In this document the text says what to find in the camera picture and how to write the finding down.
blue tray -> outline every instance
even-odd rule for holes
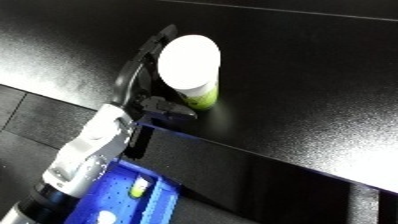
[[[109,171],[82,198],[66,224],[96,223],[100,211],[116,215],[118,224],[166,224],[177,202],[180,185],[134,164],[113,162]],[[140,198],[129,195],[139,175],[153,184]]]

black surface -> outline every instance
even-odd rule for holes
[[[51,147],[6,131],[0,133],[1,217],[29,194],[55,155]]]
[[[254,224],[247,219],[235,216],[231,213],[217,210],[212,206],[195,200],[181,197],[171,217],[170,224]]]
[[[92,113],[28,94],[6,130],[59,148],[77,135]],[[156,130],[144,158],[136,163],[184,184],[184,196],[248,219],[271,223],[347,219],[348,183],[199,139]],[[192,214],[201,220],[201,215]]]
[[[380,212],[379,224],[397,224],[398,223],[398,197],[396,194],[387,192],[380,193]]]
[[[28,94],[5,130],[59,149],[80,133],[94,113],[89,109]]]
[[[366,19],[396,20],[398,4],[394,0],[163,0],[233,7],[281,10],[293,13],[317,13],[332,16],[364,17]]]
[[[24,93],[19,90],[0,85],[0,130],[6,125],[23,96]]]
[[[98,108],[129,55],[175,23],[223,59],[218,105],[181,132],[398,192],[395,22],[140,0],[1,10],[0,83]]]

